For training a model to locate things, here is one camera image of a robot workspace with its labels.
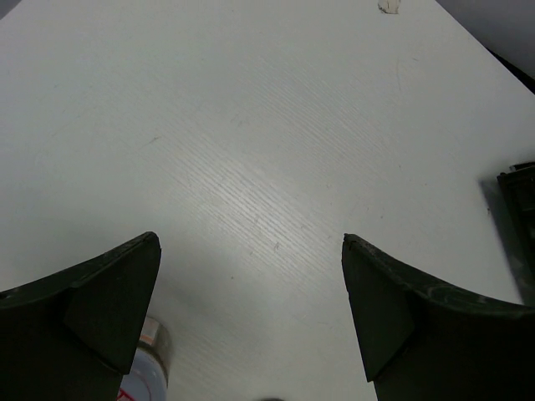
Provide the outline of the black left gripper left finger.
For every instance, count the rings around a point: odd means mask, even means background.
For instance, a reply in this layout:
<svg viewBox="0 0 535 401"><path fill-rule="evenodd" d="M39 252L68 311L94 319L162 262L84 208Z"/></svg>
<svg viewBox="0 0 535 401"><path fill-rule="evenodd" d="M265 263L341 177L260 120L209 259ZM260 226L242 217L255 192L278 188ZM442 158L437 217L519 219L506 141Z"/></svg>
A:
<svg viewBox="0 0 535 401"><path fill-rule="evenodd" d="M114 400L161 263L148 231L1 294L3 400Z"/></svg>

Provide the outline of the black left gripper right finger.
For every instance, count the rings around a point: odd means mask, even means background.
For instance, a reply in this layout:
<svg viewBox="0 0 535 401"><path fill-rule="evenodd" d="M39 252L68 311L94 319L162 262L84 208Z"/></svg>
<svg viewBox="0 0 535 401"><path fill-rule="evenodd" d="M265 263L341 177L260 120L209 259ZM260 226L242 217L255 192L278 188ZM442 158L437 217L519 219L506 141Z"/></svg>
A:
<svg viewBox="0 0 535 401"><path fill-rule="evenodd" d="M354 234L342 268L380 400L531 400L534 311L445 282Z"/></svg>

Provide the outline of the white label lid spice jar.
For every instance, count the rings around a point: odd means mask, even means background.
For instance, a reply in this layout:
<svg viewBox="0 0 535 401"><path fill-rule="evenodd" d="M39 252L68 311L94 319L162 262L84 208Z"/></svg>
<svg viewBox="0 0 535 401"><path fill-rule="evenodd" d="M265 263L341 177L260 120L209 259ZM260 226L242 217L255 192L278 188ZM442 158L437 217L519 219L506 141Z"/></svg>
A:
<svg viewBox="0 0 535 401"><path fill-rule="evenodd" d="M146 316L130 372L123 377L116 399L166 401L171 355L168 329Z"/></svg>

